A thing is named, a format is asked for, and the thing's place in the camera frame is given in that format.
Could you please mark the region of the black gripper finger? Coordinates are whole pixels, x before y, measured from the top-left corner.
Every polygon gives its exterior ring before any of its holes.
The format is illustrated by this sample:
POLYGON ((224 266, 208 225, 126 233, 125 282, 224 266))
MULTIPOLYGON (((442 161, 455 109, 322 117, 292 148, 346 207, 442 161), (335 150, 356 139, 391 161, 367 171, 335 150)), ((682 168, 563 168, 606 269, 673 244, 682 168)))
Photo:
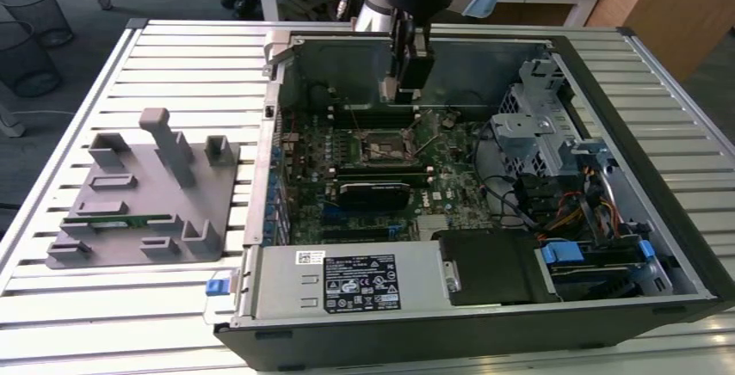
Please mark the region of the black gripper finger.
POLYGON ((402 57, 402 20, 403 15, 402 14, 392 14, 391 15, 391 25, 390 25, 390 52, 391 52, 391 62, 390 62, 390 68, 388 68, 388 76, 396 77, 399 64, 400 64, 400 57, 402 57))
POLYGON ((422 89, 432 67, 430 29, 415 25, 412 17, 396 20, 396 82, 400 91, 422 89))

